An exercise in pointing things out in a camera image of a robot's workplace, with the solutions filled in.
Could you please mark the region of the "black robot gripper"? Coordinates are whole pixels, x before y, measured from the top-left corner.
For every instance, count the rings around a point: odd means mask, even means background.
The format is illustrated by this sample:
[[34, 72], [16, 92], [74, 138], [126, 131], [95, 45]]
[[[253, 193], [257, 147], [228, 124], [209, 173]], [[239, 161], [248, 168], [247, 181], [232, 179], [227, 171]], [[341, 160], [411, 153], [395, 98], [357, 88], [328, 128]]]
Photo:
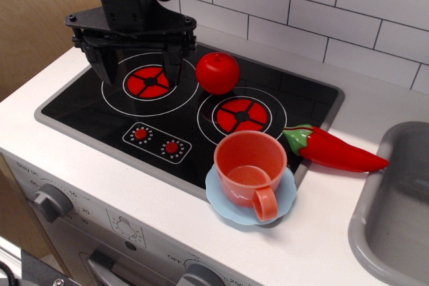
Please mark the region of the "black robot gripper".
[[115, 83], [116, 50], [163, 50], [169, 85], [177, 85], [183, 54], [196, 49], [196, 20], [161, 5], [170, 0], [101, 0], [94, 9], [66, 16], [73, 42], [86, 55], [98, 77]]

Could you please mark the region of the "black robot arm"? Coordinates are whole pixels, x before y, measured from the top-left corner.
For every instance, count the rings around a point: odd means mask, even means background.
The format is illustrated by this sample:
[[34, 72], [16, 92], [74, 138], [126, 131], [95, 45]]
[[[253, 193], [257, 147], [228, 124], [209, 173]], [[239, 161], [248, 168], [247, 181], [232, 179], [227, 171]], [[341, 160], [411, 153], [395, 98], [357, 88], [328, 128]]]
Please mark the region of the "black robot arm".
[[120, 51], [143, 50], [162, 53], [162, 68], [175, 86], [184, 58], [196, 48], [196, 20], [166, 9], [166, 1], [101, 0], [100, 7], [68, 15], [65, 24], [103, 82], [115, 82]]

